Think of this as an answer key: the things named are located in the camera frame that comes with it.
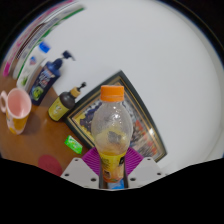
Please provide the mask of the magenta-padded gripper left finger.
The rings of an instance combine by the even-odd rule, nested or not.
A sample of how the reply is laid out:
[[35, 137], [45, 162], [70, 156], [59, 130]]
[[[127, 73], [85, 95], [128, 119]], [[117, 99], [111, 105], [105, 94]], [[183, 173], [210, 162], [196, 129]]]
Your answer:
[[98, 189], [100, 183], [100, 157], [95, 148], [82, 158], [73, 158], [61, 177], [84, 188]]

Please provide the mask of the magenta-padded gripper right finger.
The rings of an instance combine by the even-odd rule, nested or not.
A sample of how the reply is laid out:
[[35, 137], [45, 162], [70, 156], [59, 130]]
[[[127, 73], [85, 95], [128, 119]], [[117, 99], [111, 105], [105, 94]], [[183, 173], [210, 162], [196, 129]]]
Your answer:
[[165, 176], [152, 157], [143, 157], [132, 148], [125, 156], [125, 172], [129, 189], [143, 187]]

